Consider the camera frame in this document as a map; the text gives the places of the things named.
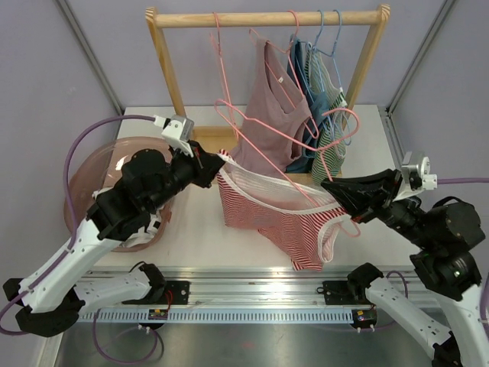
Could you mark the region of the red white striped tank top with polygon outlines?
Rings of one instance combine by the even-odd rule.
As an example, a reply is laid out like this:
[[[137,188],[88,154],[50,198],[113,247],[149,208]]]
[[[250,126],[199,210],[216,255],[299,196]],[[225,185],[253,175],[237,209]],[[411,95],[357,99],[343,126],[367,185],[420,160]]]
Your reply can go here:
[[[324,190],[245,170],[225,150],[216,179],[225,224],[255,230],[285,252],[296,270],[320,271],[348,218]]]

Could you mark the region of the black white striped tank top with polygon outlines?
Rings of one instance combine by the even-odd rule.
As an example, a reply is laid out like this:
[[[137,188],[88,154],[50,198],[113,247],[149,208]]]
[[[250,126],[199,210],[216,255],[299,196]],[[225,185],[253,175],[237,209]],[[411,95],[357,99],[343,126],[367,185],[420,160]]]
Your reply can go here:
[[[126,251],[139,251],[148,247],[162,236],[166,225],[171,220],[171,216],[172,211],[168,206],[165,206],[156,214],[151,214],[150,222],[132,234],[120,248],[124,248]]]

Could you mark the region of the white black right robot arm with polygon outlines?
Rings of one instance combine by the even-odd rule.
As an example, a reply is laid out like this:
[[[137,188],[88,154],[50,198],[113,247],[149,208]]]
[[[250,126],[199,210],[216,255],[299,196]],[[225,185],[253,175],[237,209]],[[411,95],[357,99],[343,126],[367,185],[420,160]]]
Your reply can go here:
[[[437,177],[406,168],[386,169],[366,177],[325,179],[321,185],[353,222],[379,219],[419,248],[410,261],[449,325],[430,318],[370,263],[348,275],[348,297],[383,309],[424,348],[432,365],[486,366],[486,294],[470,253],[484,241],[485,234],[474,206],[447,196],[431,210],[422,210],[417,194],[436,188]]]

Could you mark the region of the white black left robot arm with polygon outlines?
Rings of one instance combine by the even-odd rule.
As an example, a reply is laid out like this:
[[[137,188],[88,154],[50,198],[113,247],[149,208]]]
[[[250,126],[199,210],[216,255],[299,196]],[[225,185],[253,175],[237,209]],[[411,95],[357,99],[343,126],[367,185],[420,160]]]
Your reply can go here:
[[[20,306],[19,329],[4,335],[52,337],[68,330],[82,315],[118,303],[157,304],[166,280],[158,267],[144,263],[120,277],[82,286],[80,278],[113,249],[149,229],[151,217],[190,184],[209,188],[224,165],[218,154],[189,141],[190,152],[172,152],[172,160],[154,149],[136,152],[123,164],[121,178],[100,193],[58,252],[30,277],[10,278],[3,290],[8,306]]]

